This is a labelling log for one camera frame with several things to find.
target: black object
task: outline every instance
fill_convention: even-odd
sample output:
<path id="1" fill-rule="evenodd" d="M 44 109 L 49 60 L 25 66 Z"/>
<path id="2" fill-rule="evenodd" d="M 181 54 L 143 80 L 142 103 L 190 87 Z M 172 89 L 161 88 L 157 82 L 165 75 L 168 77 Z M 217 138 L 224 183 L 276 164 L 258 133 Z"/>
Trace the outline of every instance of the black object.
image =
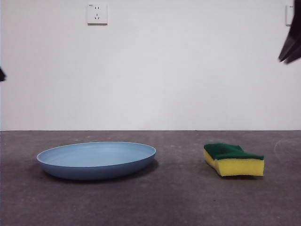
<path id="1" fill-rule="evenodd" d="M 291 29 L 279 55 L 286 64 L 301 57 L 301 0 L 294 1 L 294 17 Z"/>
<path id="2" fill-rule="evenodd" d="M 0 82 L 1 81 L 5 81 L 6 75 L 5 73 L 2 71 L 2 69 L 0 68 Z"/>

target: kitchen sponge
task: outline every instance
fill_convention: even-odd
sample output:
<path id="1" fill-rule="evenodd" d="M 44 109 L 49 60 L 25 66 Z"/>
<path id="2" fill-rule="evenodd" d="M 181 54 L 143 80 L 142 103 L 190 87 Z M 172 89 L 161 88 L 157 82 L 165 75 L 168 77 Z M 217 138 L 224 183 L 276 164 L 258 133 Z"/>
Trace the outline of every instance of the kitchen sponge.
<path id="1" fill-rule="evenodd" d="M 204 157 L 219 175 L 263 176 L 264 156 L 244 152 L 238 145 L 223 143 L 204 145 Z"/>

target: wall switch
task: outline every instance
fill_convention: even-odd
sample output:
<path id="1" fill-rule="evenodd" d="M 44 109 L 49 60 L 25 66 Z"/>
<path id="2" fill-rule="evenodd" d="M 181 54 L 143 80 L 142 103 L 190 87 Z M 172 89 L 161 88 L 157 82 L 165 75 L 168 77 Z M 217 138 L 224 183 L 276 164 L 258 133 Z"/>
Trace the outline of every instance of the wall switch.
<path id="1" fill-rule="evenodd" d="M 89 4 L 87 5 L 87 23 L 90 24 L 108 24 L 108 6 L 107 4 Z"/>
<path id="2" fill-rule="evenodd" d="M 293 16 L 294 16 L 293 6 L 286 6 L 286 12 L 285 12 L 285 24 L 286 24 L 286 26 L 288 26 L 288 27 L 291 26 Z"/>

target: yellow sponge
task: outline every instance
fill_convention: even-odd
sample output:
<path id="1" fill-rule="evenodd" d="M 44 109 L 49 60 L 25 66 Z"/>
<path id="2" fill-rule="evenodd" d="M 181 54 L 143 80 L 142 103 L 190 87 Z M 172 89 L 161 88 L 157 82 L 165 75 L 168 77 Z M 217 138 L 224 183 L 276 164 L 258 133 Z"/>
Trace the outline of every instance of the yellow sponge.
<path id="1" fill-rule="evenodd" d="M 204 157 L 221 176 L 263 176 L 264 156 L 246 153 L 238 145 L 204 145 Z"/>

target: white wall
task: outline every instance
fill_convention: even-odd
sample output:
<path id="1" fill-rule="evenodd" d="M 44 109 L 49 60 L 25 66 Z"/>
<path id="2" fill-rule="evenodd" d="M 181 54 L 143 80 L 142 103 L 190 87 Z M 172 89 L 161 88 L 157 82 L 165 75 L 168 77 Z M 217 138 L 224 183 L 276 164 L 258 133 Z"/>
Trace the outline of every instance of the white wall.
<path id="1" fill-rule="evenodd" d="M 2 130 L 301 129 L 291 0 L 107 2 L 2 0 Z"/>

